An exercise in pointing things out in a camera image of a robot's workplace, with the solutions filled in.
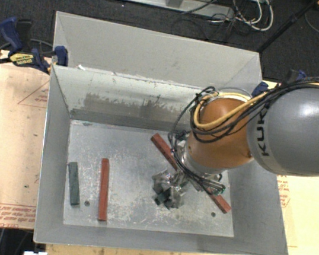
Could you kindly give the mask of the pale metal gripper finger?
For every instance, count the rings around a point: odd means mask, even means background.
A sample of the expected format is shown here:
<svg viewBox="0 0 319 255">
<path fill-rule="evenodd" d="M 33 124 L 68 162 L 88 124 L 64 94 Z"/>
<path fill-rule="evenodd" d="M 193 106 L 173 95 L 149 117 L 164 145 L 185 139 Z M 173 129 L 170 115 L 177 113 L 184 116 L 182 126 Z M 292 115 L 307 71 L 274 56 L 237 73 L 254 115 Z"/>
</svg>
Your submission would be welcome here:
<svg viewBox="0 0 319 255">
<path fill-rule="evenodd" d="M 157 173 L 152 176 L 153 190 L 164 192 L 169 189 L 170 186 L 170 174 L 169 173 Z"/>
<path fill-rule="evenodd" d="M 184 203 L 184 196 L 186 195 L 186 189 L 180 187 L 180 186 L 175 186 L 171 189 L 171 194 L 170 194 L 170 202 L 169 202 L 169 207 L 177 209 L 181 207 Z"/>
</svg>

